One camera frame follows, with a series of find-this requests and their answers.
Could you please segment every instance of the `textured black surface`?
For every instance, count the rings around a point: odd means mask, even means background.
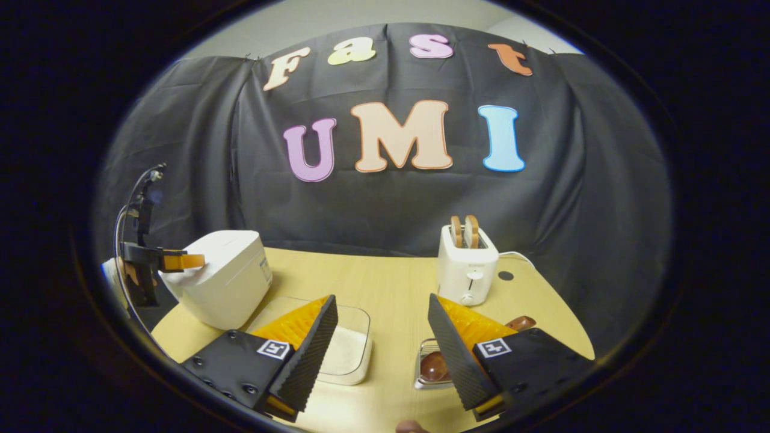
[[[261,411],[267,388],[294,353],[291,344],[282,360],[257,353],[268,340],[230,330],[182,363],[210,387],[245,406]]]
[[[336,324],[336,297],[331,295],[321,307],[321,312],[313,322],[305,341],[270,386],[270,393],[278,396],[295,411],[305,410],[307,398],[316,383]]]
[[[540,328],[503,337],[502,341],[511,352],[485,357],[480,341],[474,346],[474,354],[502,390],[506,415],[556,398],[579,381],[592,364]],[[496,341],[492,344],[500,347]]]
[[[428,322],[441,349],[441,354],[447,362],[454,389],[460,395],[463,408],[465,410],[475,408],[497,395],[499,391],[476,363],[473,355],[465,348],[460,334],[457,333],[457,329],[444,307],[441,306],[436,294],[430,294]]]

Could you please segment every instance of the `orange letter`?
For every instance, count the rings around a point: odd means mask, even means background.
[[[365,173],[385,170],[387,161],[380,157],[380,143],[390,160],[398,168],[403,167],[415,140],[417,155],[412,165],[423,170],[451,167],[452,157],[447,154],[444,142],[444,113],[448,110],[446,102],[418,101],[401,126],[381,102],[354,106],[350,114],[361,122],[361,160],[356,163],[356,170]]]
[[[273,71],[270,73],[270,79],[267,80],[267,84],[265,84],[262,90],[275,89],[289,81],[284,72],[294,72],[300,64],[300,57],[305,57],[308,54],[310,54],[310,47],[305,47],[273,60]]]
[[[503,65],[505,65],[506,68],[510,69],[513,72],[516,72],[517,74],[521,74],[523,76],[532,75],[532,69],[523,67],[519,62],[519,59],[527,60],[527,58],[524,57],[524,54],[521,54],[520,52],[515,52],[510,45],[489,44],[487,46],[497,51],[497,54],[500,56],[500,60],[502,61]]]

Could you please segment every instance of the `purple letter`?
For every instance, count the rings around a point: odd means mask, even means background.
[[[321,160],[315,167],[311,167],[305,162],[302,138],[307,129],[304,126],[294,126],[283,133],[283,138],[286,139],[286,145],[289,147],[291,171],[298,179],[305,182],[320,182],[332,173],[334,168],[332,128],[335,125],[336,119],[321,119],[313,124],[313,129],[318,134],[318,145],[321,151]]]
[[[414,47],[409,52],[420,59],[445,59],[454,54],[452,47],[445,45],[448,42],[442,35],[414,35],[409,38]]]

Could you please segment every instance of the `white appliance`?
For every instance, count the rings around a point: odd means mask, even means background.
[[[452,227],[441,227],[437,275],[439,296],[468,306],[481,304],[487,299],[500,254],[481,228],[478,234],[478,248],[468,248],[465,236],[463,247],[457,247]]]
[[[242,327],[273,282],[259,233],[221,230],[184,248],[203,254],[203,267],[178,273],[160,272],[163,283],[193,316],[229,330]]]

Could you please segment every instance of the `wooden table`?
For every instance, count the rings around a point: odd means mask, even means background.
[[[464,411],[454,388],[416,390],[415,362],[420,342],[433,337],[427,320],[428,297],[436,291],[436,258],[360,257],[266,248],[273,285],[246,322],[281,296],[317,299],[335,294],[338,305],[371,316],[373,348],[366,379],[354,386],[317,381],[296,427],[307,431],[392,432],[406,419],[432,433],[463,431],[479,425]],[[527,315],[579,354],[594,349],[578,319],[550,284],[525,260],[502,256],[487,300],[474,310],[502,324]],[[175,361],[182,362],[223,331],[195,319],[180,304],[152,331]]]

